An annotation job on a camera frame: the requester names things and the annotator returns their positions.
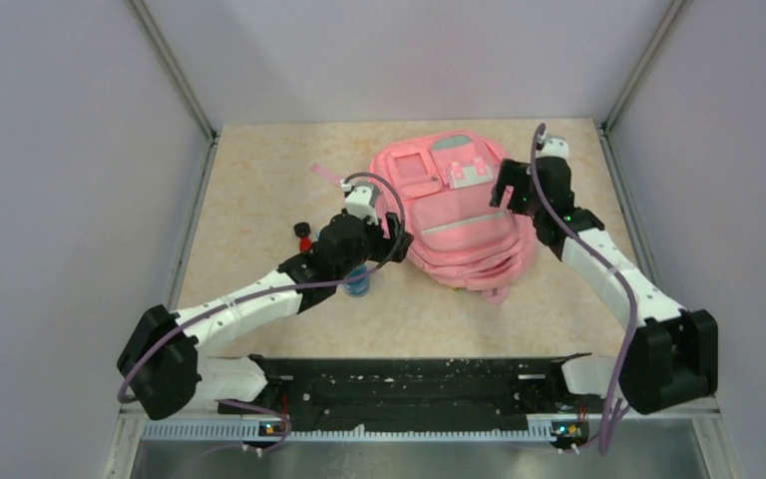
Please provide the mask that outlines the pink student backpack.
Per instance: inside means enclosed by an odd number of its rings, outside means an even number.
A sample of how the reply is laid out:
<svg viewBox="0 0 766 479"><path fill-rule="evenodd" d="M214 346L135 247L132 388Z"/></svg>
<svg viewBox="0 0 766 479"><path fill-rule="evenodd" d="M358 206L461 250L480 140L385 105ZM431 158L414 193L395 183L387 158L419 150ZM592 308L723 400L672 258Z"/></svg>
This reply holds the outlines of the pink student backpack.
<svg viewBox="0 0 766 479"><path fill-rule="evenodd" d="M532 224L505 207L492 208L496 173L506 153L469 131L436 134L389 145L366 178L347 181L319 165L330 183L374 183L380 225L395 213L414 236L407 258L439 283L502 303L536 257Z"/></svg>

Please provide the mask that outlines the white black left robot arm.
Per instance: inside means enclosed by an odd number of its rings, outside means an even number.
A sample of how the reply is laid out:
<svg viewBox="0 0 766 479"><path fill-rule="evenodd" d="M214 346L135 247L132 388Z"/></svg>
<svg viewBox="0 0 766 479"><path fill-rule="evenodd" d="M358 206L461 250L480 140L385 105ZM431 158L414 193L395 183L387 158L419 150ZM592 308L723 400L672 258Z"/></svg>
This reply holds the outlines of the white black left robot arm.
<svg viewBox="0 0 766 479"><path fill-rule="evenodd" d="M386 214L384 225L372 225L341 212L310 249L246 287L200 306L150 307L117 360L123 377L118 401L139 403L153 420L178 413L194 398L202 380L199 361L210 350L320 304L368 261L403 261L413 239L394 213Z"/></svg>

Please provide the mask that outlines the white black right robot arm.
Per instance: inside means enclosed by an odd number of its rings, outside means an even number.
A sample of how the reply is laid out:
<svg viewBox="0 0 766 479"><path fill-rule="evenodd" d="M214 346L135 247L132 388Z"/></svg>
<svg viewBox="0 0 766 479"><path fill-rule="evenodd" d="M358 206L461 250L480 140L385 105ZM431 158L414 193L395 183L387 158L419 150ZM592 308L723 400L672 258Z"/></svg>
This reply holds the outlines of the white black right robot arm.
<svg viewBox="0 0 766 479"><path fill-rule="evenodd" d="M530 218L538 240L575 271L623 327L625 338L606 403L621 400L640 414L714 395L718 389L718 323L652 283L614 243L601 219L575 204L566 159L501 162L490 204Z"/></svg>

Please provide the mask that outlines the red black stamp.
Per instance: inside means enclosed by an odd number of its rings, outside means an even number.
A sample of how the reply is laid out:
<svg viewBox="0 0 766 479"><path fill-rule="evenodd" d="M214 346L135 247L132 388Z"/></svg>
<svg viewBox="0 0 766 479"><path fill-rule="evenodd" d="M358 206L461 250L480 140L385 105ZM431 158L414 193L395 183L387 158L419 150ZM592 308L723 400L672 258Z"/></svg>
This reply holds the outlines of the red black stamp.
<svg viewBox="0 0 766 479"><path fill-rule="evenodd" d="M295 224L293 226L293 232L298 239L298 249L300 252L306 252L312 249L312 228L309 223L300 222Z"/></svg>

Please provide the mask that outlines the blue round lidded container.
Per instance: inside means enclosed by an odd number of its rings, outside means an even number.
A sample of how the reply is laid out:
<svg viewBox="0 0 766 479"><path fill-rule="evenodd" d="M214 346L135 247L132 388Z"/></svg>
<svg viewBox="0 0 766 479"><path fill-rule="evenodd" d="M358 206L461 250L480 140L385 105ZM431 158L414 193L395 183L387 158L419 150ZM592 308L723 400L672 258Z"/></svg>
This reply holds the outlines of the blue round lidded container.
<svg viewBox="0 0 766 479"><path fill-rule="evenodd" d="M342 284L344 292L351 297L361 297L370 289L369 268L366 264L360 264L352 270Z"/></svg>

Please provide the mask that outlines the right aluminium corner post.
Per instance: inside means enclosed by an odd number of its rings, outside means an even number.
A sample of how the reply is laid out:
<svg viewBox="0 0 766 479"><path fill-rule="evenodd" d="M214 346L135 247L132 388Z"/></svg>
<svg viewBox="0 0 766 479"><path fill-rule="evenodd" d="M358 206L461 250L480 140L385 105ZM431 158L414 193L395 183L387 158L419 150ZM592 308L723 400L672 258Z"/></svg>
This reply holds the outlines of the right aluminium corner post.
<svg viewBox="0 0 766 479"><path fill-rule="evenodd" d="M636 92L641 87L649 71L653 68L665 43L691 4L692 1L690 0L672 0L668 3L666 10L630 71L608 115L600 124L605 136L611 135L620 124Z"/></svg>

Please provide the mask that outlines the aluminium corner post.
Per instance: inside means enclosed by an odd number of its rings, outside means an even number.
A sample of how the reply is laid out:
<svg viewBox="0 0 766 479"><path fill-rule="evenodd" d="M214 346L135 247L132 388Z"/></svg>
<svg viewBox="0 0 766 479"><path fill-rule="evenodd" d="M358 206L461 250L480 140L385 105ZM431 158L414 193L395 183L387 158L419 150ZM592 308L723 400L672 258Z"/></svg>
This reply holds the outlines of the aluminium corner post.
<svg viewBox="0 0 766 479"><path fill-rule="evenodd" d="M171 82L185 110L194 121L198 130L209 142L213 143L217 137L216 129L208 120L191 82L180 66L150 6L144 0L125 0L125 3L132 11L148 45L153 50L155 57Z"/></svg>
<svg viewBox="0 0 766 479"><path fill-rule="evenodd" d="M692 1L690 0L672 0L668 3L666 10L630 71L608 115L600 124L605 136L611 135L620 124L636 92L641 87L649 71L653 68L665 43L691 4Z"/></svg>

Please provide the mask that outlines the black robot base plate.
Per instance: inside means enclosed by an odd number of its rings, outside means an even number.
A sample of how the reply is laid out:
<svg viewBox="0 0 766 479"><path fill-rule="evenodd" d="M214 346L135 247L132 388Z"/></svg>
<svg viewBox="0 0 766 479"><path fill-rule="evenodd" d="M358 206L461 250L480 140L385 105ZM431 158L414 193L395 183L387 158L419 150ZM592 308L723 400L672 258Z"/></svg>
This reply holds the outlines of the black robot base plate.
<svg viewBox="0 0 766 479"><path fill-rule="evenodd" d="M254 404L293 432L523 432L535 414L599 413L572 394L562 357L290 359L254 355L267 384Z"/></svg>

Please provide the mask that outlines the left aluminium corner post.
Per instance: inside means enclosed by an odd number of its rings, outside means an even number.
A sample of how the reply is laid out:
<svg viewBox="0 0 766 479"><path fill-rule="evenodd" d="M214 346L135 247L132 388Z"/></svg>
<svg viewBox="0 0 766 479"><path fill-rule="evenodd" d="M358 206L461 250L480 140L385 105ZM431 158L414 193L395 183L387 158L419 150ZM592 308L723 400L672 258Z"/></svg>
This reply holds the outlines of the left aluminium corner post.
<svg viewBox="0 0 766 479"><path fill-rule="evenodd" d="M153 50L155 57L171 82L185 110L194 121L198 130L209 142L213 143L217 137L216 129L208 120L191 82L180 66L150 6L144 0L125 0L125 3L132 11L148 45Z"/></svg>

